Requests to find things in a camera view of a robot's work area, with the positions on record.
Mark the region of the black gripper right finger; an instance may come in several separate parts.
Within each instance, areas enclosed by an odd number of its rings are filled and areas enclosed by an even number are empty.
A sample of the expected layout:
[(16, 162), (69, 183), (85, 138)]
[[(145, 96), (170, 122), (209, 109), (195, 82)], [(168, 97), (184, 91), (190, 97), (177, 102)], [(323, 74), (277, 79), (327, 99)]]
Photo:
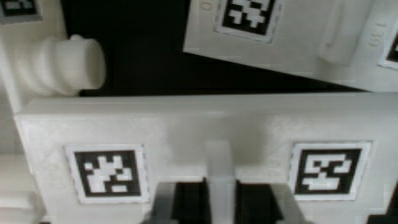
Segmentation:
[(307, 224), (284, 184), (236, 182), (234, 224)]

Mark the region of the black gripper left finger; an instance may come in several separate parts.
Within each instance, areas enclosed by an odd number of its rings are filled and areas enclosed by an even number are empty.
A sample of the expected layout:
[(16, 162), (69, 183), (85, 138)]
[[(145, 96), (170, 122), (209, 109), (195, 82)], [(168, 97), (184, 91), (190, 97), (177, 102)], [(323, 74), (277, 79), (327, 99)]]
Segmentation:
[(152, 207), (140, 224), (209, 224), (206, 181), (158, 184)]

